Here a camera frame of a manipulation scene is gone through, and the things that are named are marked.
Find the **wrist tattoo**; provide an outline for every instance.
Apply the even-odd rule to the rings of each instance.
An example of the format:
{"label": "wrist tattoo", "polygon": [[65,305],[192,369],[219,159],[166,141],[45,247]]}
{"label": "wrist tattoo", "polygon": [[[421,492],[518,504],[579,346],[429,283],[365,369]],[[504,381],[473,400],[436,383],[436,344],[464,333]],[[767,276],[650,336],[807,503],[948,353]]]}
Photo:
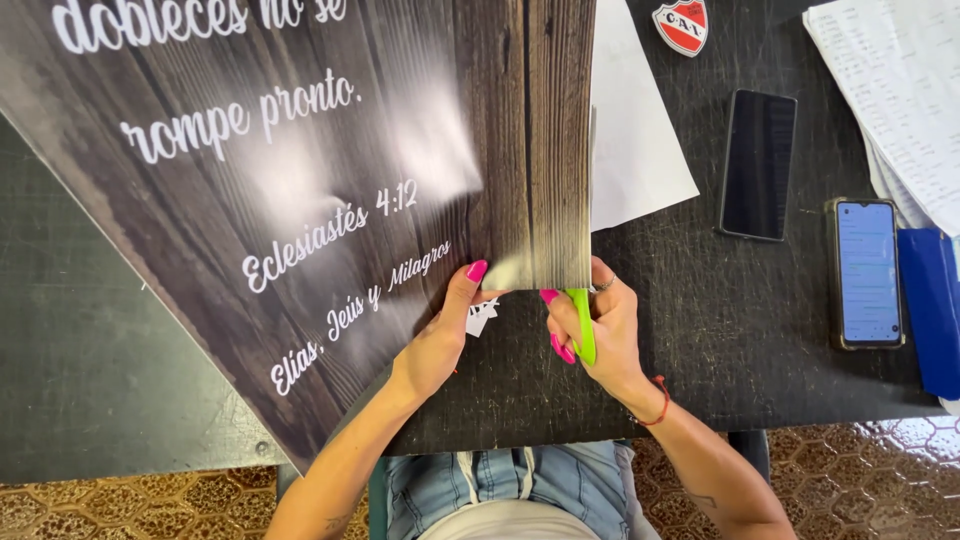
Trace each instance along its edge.
{"label": "wrist tattoo", "polygon": [[710,508],[717,507],[717,501],[709,495],[696,495],[694,493],[686,492],[696,504],[703,504],[704,506],[709,506]]}
{"label": "wrist tattoo", "polygon": [[340,525],[343,525],[347,520],[349,520],[351,515],[352,514],[344,514],[335,518],[326,518],[325,530],[333,530],[338,528]]}

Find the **black smartphone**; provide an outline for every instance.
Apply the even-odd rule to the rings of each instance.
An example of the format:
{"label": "black smartphone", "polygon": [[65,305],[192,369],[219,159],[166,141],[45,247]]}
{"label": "black smartphone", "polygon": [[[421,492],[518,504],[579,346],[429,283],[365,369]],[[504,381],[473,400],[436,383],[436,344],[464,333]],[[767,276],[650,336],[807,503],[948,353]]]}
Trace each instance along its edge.
{"label": "black smartphone", "polygon": [[783,240],[797,100],[733,93],[719,233]]}
{"label": "black smartphone", "polygon": [[903,344],[897,210],[882,199],[827,203],[830,343],[845,351]]}

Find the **blue folder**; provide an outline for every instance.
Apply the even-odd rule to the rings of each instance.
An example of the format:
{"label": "blue folder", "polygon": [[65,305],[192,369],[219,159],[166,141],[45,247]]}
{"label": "blue folder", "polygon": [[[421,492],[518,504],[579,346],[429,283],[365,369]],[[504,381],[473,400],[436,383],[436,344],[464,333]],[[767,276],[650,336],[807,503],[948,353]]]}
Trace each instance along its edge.
{"label": "blue folder", "polygon": [[901,229],[897,247],[924,390],[958,400],[960,282],[952,242],[938,229]]}

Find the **red string bracelet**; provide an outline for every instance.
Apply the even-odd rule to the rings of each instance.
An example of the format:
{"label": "red string bracelet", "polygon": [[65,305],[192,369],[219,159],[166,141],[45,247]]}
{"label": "red string bracelet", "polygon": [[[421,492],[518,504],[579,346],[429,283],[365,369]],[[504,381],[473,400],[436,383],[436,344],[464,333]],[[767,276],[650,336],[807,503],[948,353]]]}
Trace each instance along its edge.
{"label": "red string bracelet", "polygon": [[640,424],[641,426],[644,426],[644,427],[655,426],[660,422],[663,422],[663,419],[666,418],[666,408],[670,406],[670,392],[667,392],[666,386],[663,385],[663,375],[657,375],[656,377],[654,377],[653,382],[660,385],[660,389],[663,390],[663,397],[665,398],[663,401],[663,411],[660,413],[660,418],[658,418],[657,420],[654,420],[653,422],[643,422],[639,418],[636,418],[633,414],[627,414],[627,416],[630,417],[630,420],[632,422],[636,424]]}

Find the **tiled floor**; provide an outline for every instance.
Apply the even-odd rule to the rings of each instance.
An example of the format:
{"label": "tiled floor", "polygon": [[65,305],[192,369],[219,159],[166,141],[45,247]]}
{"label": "tiled floor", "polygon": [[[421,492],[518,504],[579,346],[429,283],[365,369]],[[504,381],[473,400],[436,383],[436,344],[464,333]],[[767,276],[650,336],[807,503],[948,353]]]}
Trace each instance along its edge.
{"label": "tiled floor", "polygon": [[[957,419],[771,430],[771,476],[802,540],[960,540]],[[634,443],[636,490],[663,540],[713,540],[660,446]],[[0,485],[0,540],[259,540],[276,470]],[[365,540],[366,499],[347,540]]]}

